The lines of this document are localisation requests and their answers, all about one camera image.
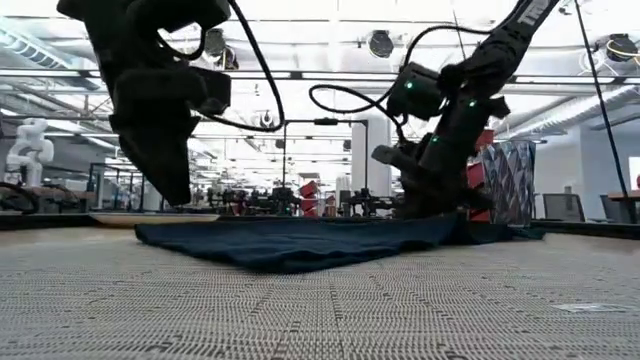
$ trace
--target textured mat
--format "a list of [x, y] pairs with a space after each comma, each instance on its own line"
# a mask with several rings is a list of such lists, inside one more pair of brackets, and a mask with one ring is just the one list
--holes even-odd
[[252, 275], [130, 232], [0, 236], [3, 360], [640, 359], [638, 312], [554, 307], [640, 306], [633, 241], [551, 235]]
[[459, 216], [426, 220], [350, 222], [322, 219], [217, 221], [138, 225], [148, 245], [264, 273], [303, 273], [371, 261], [442, 245], [514, 238], [502, 225], [469, 224]]

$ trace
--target white humanoid robot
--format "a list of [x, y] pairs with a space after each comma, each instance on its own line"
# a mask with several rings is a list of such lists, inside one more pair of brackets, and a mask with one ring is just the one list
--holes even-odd
[[[42, 182], [42, 164], [53, 160], [53, 143], [44, 138], [47, 120], [30, 118], [18, 126], [16, 142], [9, 149], [4, 181], [23, 183], [26, 187], [38, 187]], [[26, 179], [20, 169], [27, 169]]]

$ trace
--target blue cloth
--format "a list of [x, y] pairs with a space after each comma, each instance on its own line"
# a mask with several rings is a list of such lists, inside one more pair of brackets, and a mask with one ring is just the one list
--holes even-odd
[[468, 223], [455, 214], [407, 221], [280, 218], [138, 225], [136, 236], [148, 245], [261, 273], [304, 273], [442, 245], [538, 237], [503, 225]]

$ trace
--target floor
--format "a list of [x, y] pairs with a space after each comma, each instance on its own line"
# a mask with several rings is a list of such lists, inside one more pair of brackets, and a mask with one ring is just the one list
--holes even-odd
[[213, 358], [637, 360], [640, 241], [549, 235], [259, 276], [130, 230], [0, 233], [0, 359]]

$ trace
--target ceiling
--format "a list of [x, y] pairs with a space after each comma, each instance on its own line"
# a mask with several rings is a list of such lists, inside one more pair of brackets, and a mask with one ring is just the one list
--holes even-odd
[[[401, 63], [403, 48], [411, 38], [435, 23], [454, 21], [454, 13], [461, 25], [476, 29], [488, 29], [500, 22], [511, 10], [515, 0], [242, 0], [240, 6], [258, 39], [262, 52], [272, 71], [323, 71], [335, 73], [336, 83], [346, 79], [350, 72], [393, 73]], [[95, 70], [95, 57], [82, 23], [65, 18], [56, 12], [56, 0], [5, 0], [0, 7], [0, 68], [41, 67], [33, 59], [18, 54], [8, 46], [6, 34], [19, 34], [37, 49], [52, 56], [71, 69]], [[583, 0], [585, 24], [591, 40], [611, 33], [630, 33], [640, 40], [637, 14], [640, 2], [618, 0], [615, 4], [605, 0]], [[235, 15], [220, 25], [227, 45], [238, 59], [241, 71], [259, 70], [256, 57], [247, 42]], [[366, 41], [373, 30], [387, 30], [395, 43], [389, 59], [373, 57]], [[164, 34], [169, 43], [181, 51], [197, 46], [198, 29], [187, 27], [173, 34]], [[482, 38], [455, 32], [436, 32], [428, 35], [414, 52], [412, 59], [431, 69], [457, 62], [464, 54], [470, 54]], [[529, 52], [517, 74], [521, 75], [585, 75], [583, 41], [576, 16], [550, 16], [538, 31]], [[202, 58], [196, 66], [212, 67], [211, 59]], [[633, 63], [608, 64], [607, 71], [635, 75], [638, 67]], [[358, 76], [367, 79], [367, 75]], [[87, 110], [90, 116], [103, 118], [111, 111], [111, 103], [98, 79], [85, 83], [43, 81], [37, 78], [0, 77], [0, 105], [11, 114], [38, 114], [44, 116], [75, 117]], [[333, 116], [315, 107], [307, 91], [315, 82], [278, 81], [288, 119], [314, 119]], [[25, 95], [16, 91], [16, 85], [29, 86], [35, 93]], [[375, 97], [382, 94], [390, 82], [358, 83], [348, 85]], [[505, 89], [513, 119], [523, 121], [533, 117], [538, 109], [548, 108], [555, 101], [568, 97], [593, 96], [589, 88], [576, 86], [510, 86]], [[329, 105], [349, 108], [362, 105], [348, 95], [333, 92], [319, 94], [320, 100]], [[275, 102], [269, 87], [262, 80], [234, 80], [231, 109], [225, 114], [234, 121], [258, 124], [261, 115], [276, 113]], [[350, 119], [369, 118], [371, 113]], [[429, 124], [412, 120], [407, 128], [410, 136], [419, 137], [437, 123]], [[108, 132], [104, 121], [51, 122], [58, 132], [102, 133]], [[281, 177], [282, 151], [275, 146], [281, 134], [261, 136], [216, 123], [201, 123], [196, 129], [196, 139], [190, 143], [192, 150], [215, 156], [202, 156], [198, 161], [207, 177], [219, 177], [227, 171], [230, 177], [245, 179], [245, 184], [269, 186]], [[290, 177], [303, 172], [318, 172], [322, 181], [332, 184], [336, 177], [350, 172], [349, 151], [343, 150], [343, 142], [351, 138], [349, 126], [317, 127], [311, 124], [295, 124], [289, 128], [289, 136], [295, 139], [287, 144]], [[246, 136], [254, 139], [247, 141]], [[117, 147], [115, 139], [104, 135], [96, 139], [102, 145]]]

